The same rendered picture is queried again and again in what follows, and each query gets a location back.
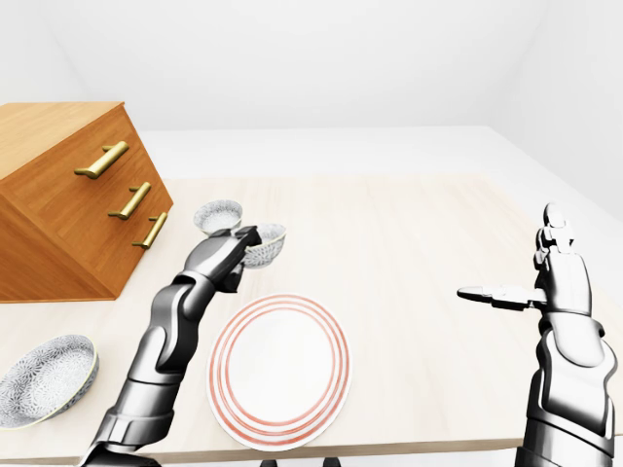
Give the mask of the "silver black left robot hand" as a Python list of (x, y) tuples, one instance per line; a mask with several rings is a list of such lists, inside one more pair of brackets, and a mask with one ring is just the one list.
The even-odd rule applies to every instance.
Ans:
[(246, 248), (261, 243), (256, 226), (243, 227), (235, 232), (219, 230), (192, 250), (182, 273), (197, 273), (209, 280), (218, 292), (235, 293), (244, 269)]

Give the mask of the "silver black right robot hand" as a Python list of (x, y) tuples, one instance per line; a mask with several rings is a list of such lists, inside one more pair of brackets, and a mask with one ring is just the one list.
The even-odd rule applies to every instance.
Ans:
[(535, 235), (534, 286), (468, 286), (457, 295), (496, 308), (522, 311), (537, 308), (542, 313), (592, 314), (592, 290), (582, 256), (573, 249), (574, 232), (561, 208), (549, 202), (543, 211), (543, 226)]

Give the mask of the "grey patterned bowl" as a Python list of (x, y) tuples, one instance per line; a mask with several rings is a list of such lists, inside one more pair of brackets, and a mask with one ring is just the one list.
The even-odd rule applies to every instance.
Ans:
[(0, 377), (0, 431), (15, 431), (54, 418), (91, 389), (99, 354), (84, 335), (45, 341)]
[(247, 268), (268, 266), (281, 252), (286, 238), (286, 228), (281, 224), (258, 224), (257, 233), (261, 243), (245, 249), (243, 263)]
[(194, 225), (206, 235), (240, 226), (242, 206), (231, 199), (217, 199), (201, 206), (194, 214)]

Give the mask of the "white plate with red rings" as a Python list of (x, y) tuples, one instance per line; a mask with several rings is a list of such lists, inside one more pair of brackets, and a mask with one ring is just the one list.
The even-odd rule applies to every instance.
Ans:
[(314, 440), (344, 406), (353, 373), (347, 335), (319, 301), (292, 293), (255, 299), (220, 331), (206, 394), (220, 426), (260, 451)]

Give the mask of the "wooden cabinet drawer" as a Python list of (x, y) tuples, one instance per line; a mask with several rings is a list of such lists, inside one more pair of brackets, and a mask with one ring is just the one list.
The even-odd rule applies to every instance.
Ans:
[(32, 202), (69, 252), (98, 272), (138, 259), (172, 206), (144, 150), (125, 153), (96, 179), (69, 171), (45, 183)]
[(83, 261), (110, 297), (118, 297), (125, 287), (143, 249), (131, 245), (150, 231), (150, 216), (167, 212), (172, 200), (166, 188), (154, 186), (128, 220), (109, 217), (109, 207), (101, 207), (79, 219), (69, 232), (71, 252)]
[(146, 149), (121, 102), (8, 104), (0, 108), (0, 191), (36, 215), (38, 189), (99, 159), (119, 141), (127, 152)]

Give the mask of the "wooden cabinet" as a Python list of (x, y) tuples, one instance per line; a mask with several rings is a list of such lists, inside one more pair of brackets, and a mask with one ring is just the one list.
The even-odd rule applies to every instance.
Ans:
[(0, 106), (0, 303), (116, 299), (171, 206), (122, 103)]

